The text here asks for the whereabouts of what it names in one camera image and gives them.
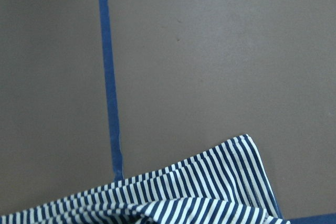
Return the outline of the navy white striped polo shirt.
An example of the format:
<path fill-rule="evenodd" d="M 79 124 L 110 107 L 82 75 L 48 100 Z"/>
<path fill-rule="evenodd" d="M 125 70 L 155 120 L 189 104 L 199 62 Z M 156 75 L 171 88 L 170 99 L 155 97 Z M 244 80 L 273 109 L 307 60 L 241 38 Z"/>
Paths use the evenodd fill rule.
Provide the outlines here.
<path fill-rule="evenodd" d="M 285 223 L 259 151 L 233 137 L 171 166 L 1 216 L 1 223 Z"/>

